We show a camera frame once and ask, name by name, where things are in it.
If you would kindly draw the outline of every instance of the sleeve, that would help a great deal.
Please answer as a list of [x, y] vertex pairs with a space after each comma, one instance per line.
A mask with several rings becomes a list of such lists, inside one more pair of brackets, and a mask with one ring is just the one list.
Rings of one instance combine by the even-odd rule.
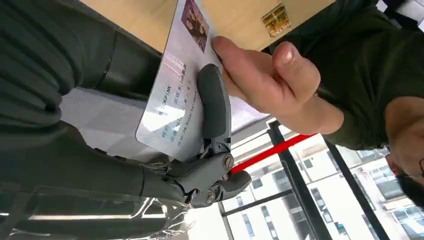
[[2, 0], [0, 17], [0, 188], [139, 196], [145, 169], [90, 148], [60, 121], [62, 95], [104, 78], [114, 29], [52, 0]]
[[323, 135], [323, 138], [332, 144], [340, 145], [352, 150], [363, 148], [364, 138], [359, 132], [356, 118], [347, 110], [342, 110], [344, 120], [341, 127], [332, 134]]

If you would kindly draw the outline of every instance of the black hair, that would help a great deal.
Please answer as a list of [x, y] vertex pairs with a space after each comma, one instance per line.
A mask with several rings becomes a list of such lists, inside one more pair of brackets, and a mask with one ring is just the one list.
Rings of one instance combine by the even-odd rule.
[[424, 209], [424, 187], [406, 174], [396, 176], [403, 193], [418, 207]]

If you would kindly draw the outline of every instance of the human hand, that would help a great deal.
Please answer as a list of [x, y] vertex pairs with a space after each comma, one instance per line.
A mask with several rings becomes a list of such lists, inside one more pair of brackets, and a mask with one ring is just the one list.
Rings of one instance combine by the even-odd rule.
[[223, 36], [216, 37], [212, 44], [222, 60], [228, 94], [259, 112], [274, 116], [295, 114], [320, 84], [318, 69], [289, 42], [281, 43], [273, 56], [241, 49]]

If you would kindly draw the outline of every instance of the glass window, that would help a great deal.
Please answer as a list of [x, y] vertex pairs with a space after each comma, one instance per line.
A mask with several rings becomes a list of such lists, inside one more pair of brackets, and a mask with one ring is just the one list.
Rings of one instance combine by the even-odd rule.
[[[353, 151], [340, 146], [336, 147], [345, 162], [356, 162], [349, 166], [350, 171], [388, 237], [394, 240], [424, 239], [424, 230], [422, 230], [424, 225], [419, 223], [419, 218], [418, 220], [410, 218], [407, 213], [407, 209], [418, 208], [404, 195], [387, 164], [385, 155], [389, 153], [389, 150], [382, 148]], [[360, 162], [353, 160], [355, 158], [360, 159]], [[375, 238], [377, 235], [370, 228], [368, 220], [364, 218], [363, 221], [374, 239], [378, 239]]]
[[274, 199], [227, 216], [234, 240], [251, 238], [250, 230], [247, 230], [245, 224], [246, 217], [243, 215], [248, 217], [251, 232], [254, 233], [256, 240], [316, 240], [306, 219], [299, 222], [294, 220], [293, 210], [295, 213], [302, 212], [302, 208], [290, 209], [285, 200], [284, 198]]
[[365, 195], [366, 200], [368, 201], [369, 205], [371, 206], [372, 210], [376, 210], [376, 207], [374, 206], [373, 202], [371, 201], [370, 196], [368, 196], [367, 191], [365, 191], [364, 186], [362, 185], [362, 182], [359, 180], [358, 176], [356, 174], [353, 174], [353, 178], [355, 179], [356, 183], [358, 184], [360, 190]]
[[243, 206], [243, 199], [241, 196], [236, 196], [235, 199], [237, 200], [238, 206], [241, 207]]
[[260, 210], [262, 210], [262, 214], [263, 214], [264, 217], [269, 217], [270, 216], [270, 213], [268, 212], [267, 206], [261, 206], [260, 207]]
[[253, 187], [253, 189], [257, 189], [257, 188], [260, 188], [262, 186], [263, 186], [263, 184], [262, 184], [261, 179], [256, 179], [256, 180], [253, 180], [252, 181], [252, 187]]
[[369, 229], [369, 232], [371, 233], [372, 237], [374, 238], [374, 240], [379, 240], [379, 237], [377, 236], [376, 231], [374, 230], [373, 226], [371, 225], [370, 221], [368, 221], [367, 216], [362, 215], [363, 221], [365, 222], [366, 226]]
[[[234, 160], [241, 163], [273, 145], [268, 134], [256, 137], [231, 150]], [[277, 154], [272, 155], [245, 169], [251, 176], [251, 184], [238, 196], [242, 198], [243, 205], [270, 197], [292, 188], [288, 177], [284, 174], [283, 165]], [[240, 206], [236, 198], [222, 202], [224, 211], [230, 211]]]
[[315, 199], [316, 204], [318, 205], [319, 210], [324, 210], [326, 207], [326, 203], [324, 202], [323, 197], [320, 194], [318, 188], [311, 188], [310, 192], [312, 193], [312, 197]]
[[424, 239], [424, 214], [416, 206], [400, 208], [393, 212], [411, 240]]
[[346, 228], [343, 224], [335, 222], [334, 225], [337, 228], [338, 234], [340, 234], [340, 236], [342, 236], [341, 239], [351, 240], [351, 238], [349, 237], [349, 234], [346, 231]]
[[[323, 137], [315, 135], [289, 148], [297, 166], [303, 165], [305, 160], [310, 160], [313, 167], [304, 169], [299, 167], [304, 181], [312, 198], [316, 203], [317, 209], [321, 212], [322, 219], [334, 240], [368, 240], [372, 239], [372, 234], [362, 215], [364, 211], [359, 205], [355, 195], [349, 187], [346, 179], [340, 174], [334, 156], [329, 151]], [[368, 185], [365, 181], [374, 182], [367, 168], [361, 168], [366, 163], [362, 162], [357, 152], [348, 152], [350, 159], [345, 157], [345, 162], [352, 169], [352, 175], [360, 184], [361, 189], [367, 190]], [[368, 194], [368, 201], [375, 205], [374, 194]], [[390, 239], [403, 240], [397, 233], [396, 227], [391, 228], [392, 235], [396, 236]]]
[[252, 228], [252, 224], [249, 221], [249, 217], [247, 214], [243, 214], [243, 221], [244, 221], [244, 225], [246, 226], [247, 232], [249, 233], [250, 237], [254, 237], [255, 233], [253, 232], [253, 228]]
[[331, 154], [331, 152], [330, 152], [330, 151], [327, 151], [327, 155], [328, 155], [328, 158], [330, 159], [330, 161], [332, 162], [332, 164], [333, 164], [333, 166], [334, 166], [335, 170], [336, 170], [337, 172], [340, 172], [339, 165], [337, 164], [336, 160], [334, 159], [334, 156]]
[[310, 160], [310, 159], [306, 159], [305, 161], [303, 161], [303, 163], [305, 164], [305, 167], [306, 167], [307, 169], [310, 169], [310, 168], [312, 168], [312, 167], [313, 167], [312, 162], [311, 162], [311, 160]]
[[328, 209], [322, 211], [322, 217], [324, 218], [324, 221], [328, 224], [333, 222], [333, 218], [331, 217]]

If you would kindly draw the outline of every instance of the human thumb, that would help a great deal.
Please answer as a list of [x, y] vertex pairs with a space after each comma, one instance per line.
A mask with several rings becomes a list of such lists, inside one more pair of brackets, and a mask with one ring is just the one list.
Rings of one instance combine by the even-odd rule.
[[290, 42], [282, 42], [277, 47], [272, 56], [272, 64], [297, 101], [305, 102], [316, 92], [321, 81], [320, 72]]

